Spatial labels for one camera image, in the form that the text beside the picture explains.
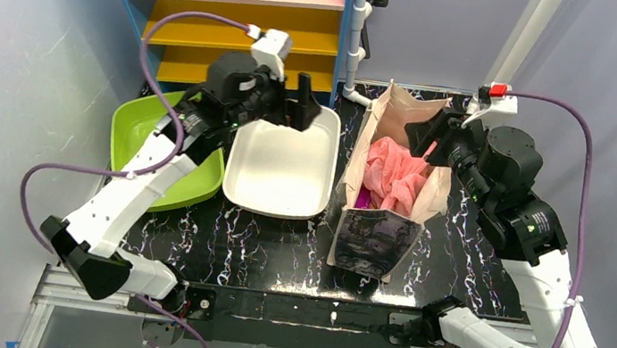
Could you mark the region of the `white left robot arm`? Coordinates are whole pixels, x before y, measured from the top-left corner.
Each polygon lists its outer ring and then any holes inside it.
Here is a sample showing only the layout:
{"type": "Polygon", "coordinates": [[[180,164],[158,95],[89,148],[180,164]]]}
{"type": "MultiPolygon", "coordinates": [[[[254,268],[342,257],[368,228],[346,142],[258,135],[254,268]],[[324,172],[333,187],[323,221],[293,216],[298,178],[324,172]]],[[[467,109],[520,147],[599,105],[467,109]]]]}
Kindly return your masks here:
{"type": "Polygon", "coordinates": [[[222,54],[155,124],[123,174],[65,218],[40,225],[62,264],[92,300],[117,292],[145,295],[169,311],[184,302],[187,280],[168,262],[121,249],[123,237],[171,186],[222,149],[233,133],[260,120],[305,131],[321,113],[311,75],[301,72],[296,96],[251,55],[222,54]]]}

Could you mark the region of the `pink plastic grocery bag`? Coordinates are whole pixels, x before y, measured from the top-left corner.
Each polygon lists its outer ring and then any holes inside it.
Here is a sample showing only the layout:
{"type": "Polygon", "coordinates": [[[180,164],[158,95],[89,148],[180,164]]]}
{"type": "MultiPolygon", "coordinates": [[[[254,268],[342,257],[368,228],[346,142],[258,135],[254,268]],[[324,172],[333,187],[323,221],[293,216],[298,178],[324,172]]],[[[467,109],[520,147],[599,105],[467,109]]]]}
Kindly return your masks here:
{"type": "Polygon", "coordinates": [[[409,217],[431,169],[393,138],[379,138],[370,145],[363,175],[370,206],[409,217]]]}

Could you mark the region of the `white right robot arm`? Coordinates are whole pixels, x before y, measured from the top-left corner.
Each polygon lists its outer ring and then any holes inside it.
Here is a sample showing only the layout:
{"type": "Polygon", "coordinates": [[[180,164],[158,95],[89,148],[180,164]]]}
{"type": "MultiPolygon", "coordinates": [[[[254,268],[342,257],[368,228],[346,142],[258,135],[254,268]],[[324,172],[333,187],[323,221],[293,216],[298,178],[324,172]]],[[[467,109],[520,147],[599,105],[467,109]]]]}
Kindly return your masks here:
{"type": "MultiPolygon", "coordinates": [[[[571,265],[560,221],[532,191],[543,165],[534,140],[519,128],[481,124],[445,108],[404,129],[412,155],[449,168],[476,205],[482,235],[516,285],[535,348],[597,348],[581,306],[569,296],[571,265]]],[[[417,318],[393,325],[391,334],[458,348],[531,348],[454,296],[424,305],[417,318]]]]}

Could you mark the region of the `purple snack bag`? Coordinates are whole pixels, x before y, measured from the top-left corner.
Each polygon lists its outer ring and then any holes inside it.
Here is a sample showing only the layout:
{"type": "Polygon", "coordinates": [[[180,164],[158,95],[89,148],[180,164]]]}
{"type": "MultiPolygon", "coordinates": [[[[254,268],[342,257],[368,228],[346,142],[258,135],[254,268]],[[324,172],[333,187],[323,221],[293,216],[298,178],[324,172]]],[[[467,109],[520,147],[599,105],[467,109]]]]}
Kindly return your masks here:
{"type": "Polygon", "coordinates": [[[365,186],[361,186],[358,191],[358,195],[355,200],[354,207],[357,209],[371,209],[371,190],[367,189],[365,186]]]}

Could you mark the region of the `beige canvas tote bag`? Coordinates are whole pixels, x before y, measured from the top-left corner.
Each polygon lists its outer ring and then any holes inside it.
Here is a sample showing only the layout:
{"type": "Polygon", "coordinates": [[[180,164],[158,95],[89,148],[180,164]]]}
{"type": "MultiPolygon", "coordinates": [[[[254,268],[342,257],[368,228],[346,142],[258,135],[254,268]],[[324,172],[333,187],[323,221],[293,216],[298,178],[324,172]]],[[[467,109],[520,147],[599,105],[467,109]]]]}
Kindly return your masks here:
{"type": "Polygon", "coordinates": [[[354,204],[363,185],[370,145],[379,138],[391,137],[408,149],[404,126],[426,121],[438,110],[451,106],[447,98],[420,100],[393,82],[371,102],[339,183],[346,202],[331,244],[330,266],[388,283],[392,269],[412,251],[426,229],[426,221],[446,213],[452,174],[448,168],[430,165],[429,178],[409,217],[379,208],[358,209],[354,204]]]}

